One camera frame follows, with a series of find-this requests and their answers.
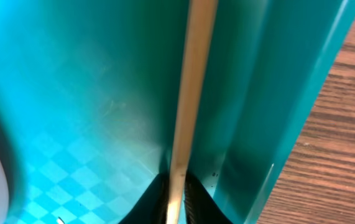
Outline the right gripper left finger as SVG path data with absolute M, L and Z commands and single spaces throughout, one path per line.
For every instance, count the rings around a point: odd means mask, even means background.
M 169 177 L 158 174 L 119 224 L 166 224 Z

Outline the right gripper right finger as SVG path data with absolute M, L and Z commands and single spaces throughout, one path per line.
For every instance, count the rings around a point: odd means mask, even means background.
M 232 224 L 201 182 L 189 172 L 185 177 L 184 194 L 187 224 Z

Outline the wooden chopstick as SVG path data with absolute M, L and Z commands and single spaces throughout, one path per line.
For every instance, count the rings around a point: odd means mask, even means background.
M 170 165 L 166 224 L 177 224 L 213 35 L 217 0 L 191 0 Z

